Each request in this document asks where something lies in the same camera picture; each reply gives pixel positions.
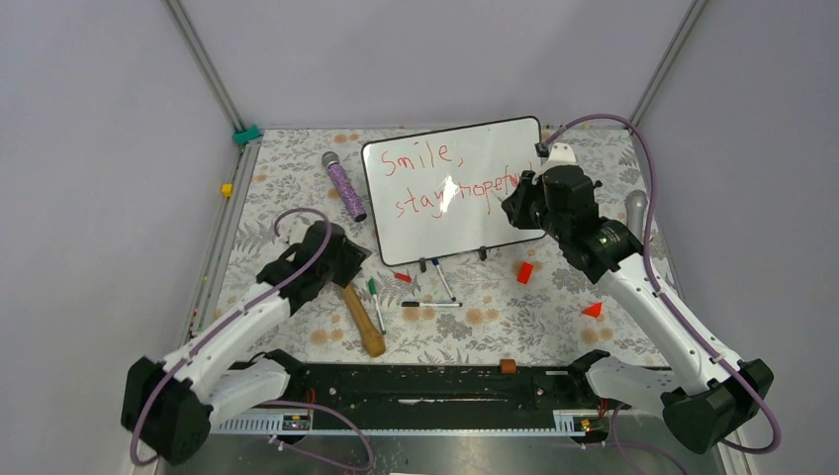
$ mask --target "marker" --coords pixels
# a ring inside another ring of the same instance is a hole
[[[463,307],[463,302],[403,302],[403,307]]]
[[[379,317],[379,328],[382,329],[382,334],[387,333],[385,330],[385,319],[382,318],[382,307],[379,306],[379,294],[376,292],[376,282],[371,278],[367,281],[367,287],[370,289],[370,294],[373,295],[373,302],[376,303],[376,315]]]
[[[448,292],[448,296],[451,297],[451,301],[452,302],[456,301],[457,298],[455,298],[454,294],[451,292],[451,287],[449,287],[448,282],[445,281],[445,276],[443,275],[443,269],[440,267],[440,261],[437,260],[436,258],[433,258],[431,260],[431,263],[434,264],[434,267],[436,267],[436,269],[437,269],[437,273],[440,274],[440,279],[442,279],[443,285],[446,288],[446,292]]]

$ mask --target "blue marker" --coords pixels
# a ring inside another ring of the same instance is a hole
[[[445,276],[443,275],[443,269],[440,268],[440,261],[436,258],[431,260],[431,263],[434,264],[434,267],[437,268],[437,273],[440,274],[440,279],[443,281],[443,285],[446,288],[446,292],[448,292],[448,296],[451,297],[451,301],[454,302],[457,298],[454,297],[454,294],[451,292],[451,287],[448,286],[448,282],[445,280]]]

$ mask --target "white wall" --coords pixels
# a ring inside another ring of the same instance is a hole
[[[643,124],[688,303],[775,372],[784,443],[762,475],[839,470],[837,18],[830,0],[710,2]]]
[[[126,371],[176,343],[233,164],[160,2],[4,2],[0,465],[118,473]]]
[[[260,127],[629,115],[691,0],[184,0]]]

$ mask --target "wooden hammer handle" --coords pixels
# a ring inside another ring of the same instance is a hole
[[[358,299],[358,294],[355,293],[355,287],[351,283],[347,284],[341,291],[341,295],[349,308],[349,315],[352,316],[358,332],[361,333],[361,345],[370,356],[381,356],[386,349],[385,338],[370,321],[370,316],[367,315],[367,311],[361,305],[361,300]]]

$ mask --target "green marker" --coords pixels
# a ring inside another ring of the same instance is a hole
[[[379,328],[382,329],[382,334],[387,333],[385,330],[385,321],[382,319],[382,307],[379,306],[379,294],[376,292],[376,281],[372,278],[367,281],[367,287],[370,289],[370,294],[373,296],[373,302],[376,303],[376,315],[379,317]]]

